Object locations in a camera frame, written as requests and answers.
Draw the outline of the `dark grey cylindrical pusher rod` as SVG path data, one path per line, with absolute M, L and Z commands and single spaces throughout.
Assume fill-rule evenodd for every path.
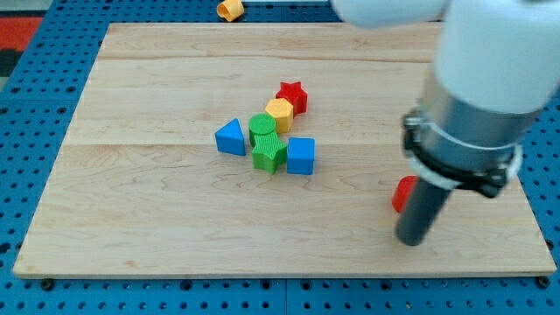
M 446 190 L 417 177 L 404 210 L 395 226 L 398 240 L 408 246 L 419 245 L 428 234 L 432 223 L 451 194 Z

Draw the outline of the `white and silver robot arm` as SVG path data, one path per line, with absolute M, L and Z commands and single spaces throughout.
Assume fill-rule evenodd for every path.
M 421 98 L 402 119 L 418 179 L 395 233 L 416 246 L 456 189 L 497 196 L 522 163 L 526 130 L 559 87 L 556 1 L 336 0 L 362 28 L 442 18 Z

